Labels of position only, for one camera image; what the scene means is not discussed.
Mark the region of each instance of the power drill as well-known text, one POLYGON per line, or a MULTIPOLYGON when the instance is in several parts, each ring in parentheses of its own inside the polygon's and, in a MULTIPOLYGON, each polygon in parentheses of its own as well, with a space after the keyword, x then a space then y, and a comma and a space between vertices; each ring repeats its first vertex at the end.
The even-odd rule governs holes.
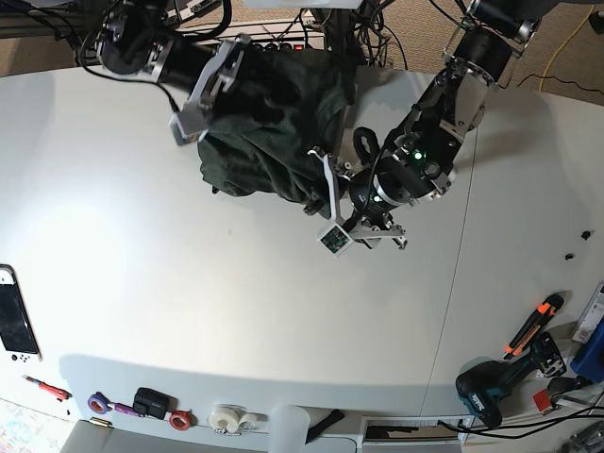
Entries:
POLYGON ((498 428, 502 417, 499 402, 531 372, 541 370, 546 378, 566 373, 560 350, 549 333, 542 333, 525 356, 513 363, 486 361, 460 374, 455 387, 461 402, 487 428, 498 428))

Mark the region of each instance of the white table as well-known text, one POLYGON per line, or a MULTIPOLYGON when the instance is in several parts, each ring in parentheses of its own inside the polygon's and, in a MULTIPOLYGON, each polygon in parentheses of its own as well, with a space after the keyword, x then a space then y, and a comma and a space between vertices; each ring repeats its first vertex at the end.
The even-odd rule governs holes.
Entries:
MULTIPOLYGON (((384 137, 429 80, 361 71, 346 125, 384 137)), ((473 133, 453 190, 394 212, 407 250, 359 246, 334 260, 315 241, 322 219, 300 206, 212 195, 153 88, 64 70, 0 79, 0 93, 0 262, 18 273, 44 355, 26 370, 5 362, 14 373, 0 376, 0 397, 33 409, 88 418, 90 394, 130 403, 146 386, 200 423, 216 403, 465 413, 453 387, 463 365, 498 358, 555 290, 573 292, 556 322, 573 319, 601 279, 600 107, 498 96, 478 164, 473 133), (554 213, 562 219, 545 231, 554 213), (596 230, 588 243, 583 229, 596 230), (577 257, 564 261, 568 252, 577 257), (22 371, 71 390, 76 404, 36 391, 22 371)), ((110 418, 191 442, 265 446, 261 434, 110 418)), ((334 432, 356 423, 351 414, 334 432)))

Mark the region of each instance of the white tape roll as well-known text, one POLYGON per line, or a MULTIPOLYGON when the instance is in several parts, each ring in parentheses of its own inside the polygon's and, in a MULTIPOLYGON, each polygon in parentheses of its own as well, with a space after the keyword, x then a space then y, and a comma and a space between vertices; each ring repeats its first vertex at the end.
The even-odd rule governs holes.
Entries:
POLYGON ((229 434, 235 434, 239 431, 239 426, 243 423, 256 423, 256 414, 247 413, 243 417, 233 409, 218 407, 208 417, 208 423, 213 429, 226 429, 229 434))

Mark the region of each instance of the black tool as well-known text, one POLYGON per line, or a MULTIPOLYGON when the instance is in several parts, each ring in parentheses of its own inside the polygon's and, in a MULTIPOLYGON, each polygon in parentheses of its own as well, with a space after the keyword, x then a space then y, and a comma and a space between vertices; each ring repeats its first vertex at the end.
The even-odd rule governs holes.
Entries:
POLYGON ((519 356, 530 344, 530 341, 543 330, 545 325, 549 323, 551 318, 558 312, 558 310, 564 304, 564 299, 559 294, 552 294, 548 297, 543 304, 541 304, 535 311, 528 317, 515 337, 506 347, 506 355, 503 356, 503 360, 507 361, 512 357, 519 356))
POLYGON ((309 428, 309 432, 306 435, 306 443, 314 441, 317 437, 319 437, 323 431, 329 428, 331 425, 335 425, 340 420, 344 418, 344 414, 337 409, 331 411, 329 415, 317 423, 314 427, 309 428))
POLYGON ((170 397, 155 390, 141 387, 134 395, 132 409, 143 416, 163 420, 170 405, 170 397))
POLYGON ((487 428, 497 428, 502 417, 499 402, 531 372, 541 370, 547 378, 566 373, 560 350, 549 333, 542 333, 520 359, 486 361, 460 374, 456 381, 458 397, 472 415, 487 428))

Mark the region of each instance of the red screwdriver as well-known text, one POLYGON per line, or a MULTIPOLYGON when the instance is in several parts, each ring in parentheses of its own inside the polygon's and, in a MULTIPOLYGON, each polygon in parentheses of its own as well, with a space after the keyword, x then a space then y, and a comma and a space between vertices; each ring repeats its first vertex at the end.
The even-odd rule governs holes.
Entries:
POLYGON ((41 380, 37 380, 37 379, 34 379, 33 377, 29 377, 29 376, 25 376, 25 375, 23 376, 23 378, 28 380, 29 382, 33 382, 38 387, 40 387, 42 390, 47 391, 49 394, 53 394, 54 396, 57 397, 57 399, 60 402, 63 402, 66 399, 69 399, 69 397, 71 396, 71 394, 69 392, 65 392, 64 390, 58 389, 57 387, 53 387, 52 385, 44 384, 41 380))

